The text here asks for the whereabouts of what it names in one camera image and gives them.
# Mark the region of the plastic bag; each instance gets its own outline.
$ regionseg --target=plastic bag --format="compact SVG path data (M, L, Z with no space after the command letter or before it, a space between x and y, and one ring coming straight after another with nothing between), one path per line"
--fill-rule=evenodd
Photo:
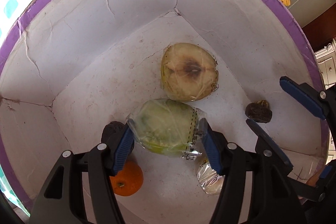
M213 56L195 44L169 46L161 61L163 89L172 100L201 100L218 88L216 65Z
M209 195L219 195L225 176L220 176L210 166L209 160L204 159L198 170L197 179L201 188Z
M191 160L200 156L205 132L198 108L170 99L149 100L131 113L127 123L142 147L151 152Z

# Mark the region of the white floor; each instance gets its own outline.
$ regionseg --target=white floor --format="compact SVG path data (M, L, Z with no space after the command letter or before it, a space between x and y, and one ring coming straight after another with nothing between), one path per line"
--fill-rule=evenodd
M214 53L182 16L171 12L103 53L56 97L52 110L74 153L98 144L108 122L125 122L146 100L166 98L160 63L165 47L176 42L197 43ZM244 114L249 100L226 64L218 57L217 62L219 89L193 105L208 113L214 130L253 151L256 136ZM162 224L209 222L218 197L199 187L195 162L152 154L138 145L133 153L144 185L133 196L118 196L121 204L149 224L158 219Z

